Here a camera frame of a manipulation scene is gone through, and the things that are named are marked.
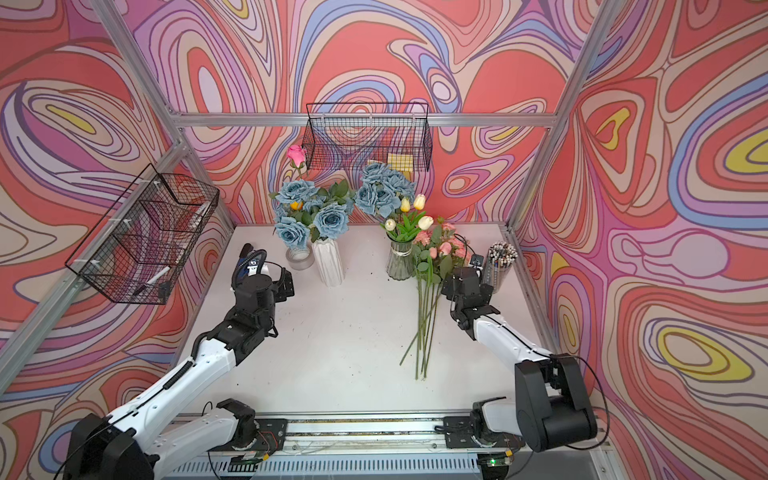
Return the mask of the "light pink rose stem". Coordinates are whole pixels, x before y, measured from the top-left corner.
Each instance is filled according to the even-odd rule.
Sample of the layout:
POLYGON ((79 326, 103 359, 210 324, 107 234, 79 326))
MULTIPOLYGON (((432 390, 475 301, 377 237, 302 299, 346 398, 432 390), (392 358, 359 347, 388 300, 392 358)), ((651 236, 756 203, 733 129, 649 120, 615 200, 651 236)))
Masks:
POLYGON ((414 243, 414 262, 415 278, 417 280, 418 309, 417 309, 417 331, 416 331, 416 350, 415 350, 415 375, 418 380, 421 377, 422 358, 423 358, 423 338, 425 330, 425 316, 427 307, 427 274, 429 273, 429 254, 428 250, 420 243, 414 243))

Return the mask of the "blue rose bouquet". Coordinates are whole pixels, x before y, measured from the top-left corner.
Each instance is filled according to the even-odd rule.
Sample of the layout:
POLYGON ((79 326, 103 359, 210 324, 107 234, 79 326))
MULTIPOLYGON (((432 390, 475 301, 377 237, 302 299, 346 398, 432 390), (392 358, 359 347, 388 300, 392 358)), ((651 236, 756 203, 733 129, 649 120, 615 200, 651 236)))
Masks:
POLYGON ((277 202, 275 231, 287 248, 303 248, 318 240, 338 239, 348 231, 356 211, 379 220, 383 228, 402 198, 413 200, 417 194, 406 175, 380 162, 365 166, 357 189, 345 180, 329 187, 305 179, 289 181, 271 194, 277 202))

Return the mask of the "white marker in basket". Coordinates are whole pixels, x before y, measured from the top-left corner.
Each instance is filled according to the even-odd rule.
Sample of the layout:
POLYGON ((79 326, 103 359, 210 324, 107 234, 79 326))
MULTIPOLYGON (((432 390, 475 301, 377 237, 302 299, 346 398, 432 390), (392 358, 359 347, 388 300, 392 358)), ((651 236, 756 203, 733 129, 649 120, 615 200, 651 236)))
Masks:
POLYGON ((147 290, 150 286, 154 285, 159 279, 161 279, 168 271, 170 270, 169 266, 162 267, 154 276, 152 276, 150 279, 144 281, 141 283, 132 293, 132 296, 138 296, 141 293, 143 293, 145 290, 147 290))

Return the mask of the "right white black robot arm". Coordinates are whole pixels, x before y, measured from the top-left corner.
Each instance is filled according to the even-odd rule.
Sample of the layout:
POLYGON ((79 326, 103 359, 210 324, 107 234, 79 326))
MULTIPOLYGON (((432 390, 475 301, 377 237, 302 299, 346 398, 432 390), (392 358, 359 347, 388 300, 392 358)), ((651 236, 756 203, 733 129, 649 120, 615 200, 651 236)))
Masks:
POLYGON ((473 404, 463 433, 480 447, 494 448, 509 435, 531 450, 559 447, 586 451, 603 445, 587 392, 582 359, 537 346, 510 326, 491 304, 494 289, 474 267, 454 270, 443 282, 450 315, 468 337, 483 345, 514 377, 514 397, 473 404))

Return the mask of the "clear glass vase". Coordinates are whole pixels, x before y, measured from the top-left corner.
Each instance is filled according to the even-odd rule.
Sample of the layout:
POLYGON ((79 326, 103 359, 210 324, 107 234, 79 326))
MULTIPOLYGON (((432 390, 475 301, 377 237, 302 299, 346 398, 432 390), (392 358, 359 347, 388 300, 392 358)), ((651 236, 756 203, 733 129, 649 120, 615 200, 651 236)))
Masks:
POLYGON ((410 279, 414 275, 413 245, 410 242, 390 241, 387 275, 396 281, 410 279))

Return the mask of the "metal mesh pencil cup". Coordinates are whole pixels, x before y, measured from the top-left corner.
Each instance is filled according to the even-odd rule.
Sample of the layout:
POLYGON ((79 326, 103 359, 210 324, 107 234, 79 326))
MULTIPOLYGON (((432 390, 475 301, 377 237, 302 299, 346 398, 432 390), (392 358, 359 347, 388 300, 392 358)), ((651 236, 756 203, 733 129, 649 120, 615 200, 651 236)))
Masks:
POLYGON ((482 283, 490 285, 493 291, 497 292, 517 259, 518 252, 512 243, 496 242, 492 244, 485 258, 482 283))

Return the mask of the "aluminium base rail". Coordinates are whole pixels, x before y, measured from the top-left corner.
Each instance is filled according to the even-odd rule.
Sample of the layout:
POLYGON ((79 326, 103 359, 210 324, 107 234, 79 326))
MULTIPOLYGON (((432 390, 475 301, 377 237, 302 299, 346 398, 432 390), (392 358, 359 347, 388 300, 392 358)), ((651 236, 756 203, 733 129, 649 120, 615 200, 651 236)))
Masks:
POLYGON ((266 416, 216 408, 178 418, 141 445, 122 427, 100 457, 101 479, 622 479, 608 445, 533 453, 512 433, 464 412, 266 416))

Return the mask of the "yellow sponge in basket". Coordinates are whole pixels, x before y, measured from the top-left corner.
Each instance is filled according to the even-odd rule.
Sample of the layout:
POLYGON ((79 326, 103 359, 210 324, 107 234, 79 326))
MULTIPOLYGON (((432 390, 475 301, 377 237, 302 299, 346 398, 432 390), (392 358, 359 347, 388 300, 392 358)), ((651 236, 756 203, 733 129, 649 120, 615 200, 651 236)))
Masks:
POLYGON ((415 171, 415 160, 412 154, 389 153, 387 155, 387 164, 390 169, 398 171, 403 175, 410 175, 415 171))

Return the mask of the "clear tape roll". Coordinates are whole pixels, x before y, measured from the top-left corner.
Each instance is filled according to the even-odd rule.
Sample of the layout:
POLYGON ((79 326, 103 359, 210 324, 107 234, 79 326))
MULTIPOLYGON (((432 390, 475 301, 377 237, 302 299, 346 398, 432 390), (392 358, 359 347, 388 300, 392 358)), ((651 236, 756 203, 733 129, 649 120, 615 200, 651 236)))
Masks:
POLYGON ((314 264, 314 255, 311 247, 288 248, 285 254, 289 267, 295 271, 304 271, 314 264))

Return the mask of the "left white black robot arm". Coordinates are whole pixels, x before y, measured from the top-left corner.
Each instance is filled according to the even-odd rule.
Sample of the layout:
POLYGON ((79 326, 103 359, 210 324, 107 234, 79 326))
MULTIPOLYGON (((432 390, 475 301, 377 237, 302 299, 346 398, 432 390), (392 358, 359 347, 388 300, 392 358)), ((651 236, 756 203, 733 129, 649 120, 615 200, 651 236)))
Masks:
POLYGON ((265 339, 275 338, 276 305, 294 296, 291 273, 277 279, 264 249, 245 245, 233 270, 235 303, 214 328, 199 334, 189 356, 133 400, 104 417, 89 414, 73 427, 57 479, 162 479, 219 446, 247 451, 267 438, 255 411, 229 398, 180 427, 170 423, 210 385, 265 339))

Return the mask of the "magenta rose bud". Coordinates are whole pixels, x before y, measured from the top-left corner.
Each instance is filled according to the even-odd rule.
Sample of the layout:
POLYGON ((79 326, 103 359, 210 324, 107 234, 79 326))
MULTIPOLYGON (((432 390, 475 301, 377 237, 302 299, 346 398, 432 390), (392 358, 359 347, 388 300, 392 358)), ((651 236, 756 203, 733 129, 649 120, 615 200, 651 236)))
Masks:
POLYGON ((291 145, 287 152, 289 166, 298 175, 302 176, 306 171, 306 151, 301 145, 291 145))

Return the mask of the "blue black stapler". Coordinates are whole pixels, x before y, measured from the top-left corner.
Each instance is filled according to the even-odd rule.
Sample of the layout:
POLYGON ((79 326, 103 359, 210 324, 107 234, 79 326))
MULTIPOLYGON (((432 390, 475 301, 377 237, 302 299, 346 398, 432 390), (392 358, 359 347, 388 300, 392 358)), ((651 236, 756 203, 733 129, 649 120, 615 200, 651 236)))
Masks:
POLYGON ((248 266, 251 262, 250 255, 254 251, 251 243, 245 243, 239 253, 238 260, 233 271, 232 283, 237 284, 248 274, 248 266))

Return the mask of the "peach rose bouquet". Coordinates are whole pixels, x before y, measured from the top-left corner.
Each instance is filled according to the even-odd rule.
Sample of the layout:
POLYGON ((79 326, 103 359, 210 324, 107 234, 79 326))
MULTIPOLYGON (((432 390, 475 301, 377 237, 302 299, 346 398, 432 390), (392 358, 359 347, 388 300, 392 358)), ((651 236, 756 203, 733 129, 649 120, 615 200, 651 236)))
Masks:
POLYGON ((417 194, 413 200, 403 197, 399 209, 383 224, 387 237, 396 243, 411 243, 435 223, 425 211, 427 197, 417 194))

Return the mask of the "white ribbed ceramic vase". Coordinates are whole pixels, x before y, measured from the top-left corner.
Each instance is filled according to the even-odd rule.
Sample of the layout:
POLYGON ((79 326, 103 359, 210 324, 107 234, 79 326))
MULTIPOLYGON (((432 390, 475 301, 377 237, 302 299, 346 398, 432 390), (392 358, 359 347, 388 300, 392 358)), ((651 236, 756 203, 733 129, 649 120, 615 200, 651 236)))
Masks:
POLYGON ((312 244, 321 281, 328 287, 338 287, 344 280, 344 268, 334 239, 318 240, 312 244))

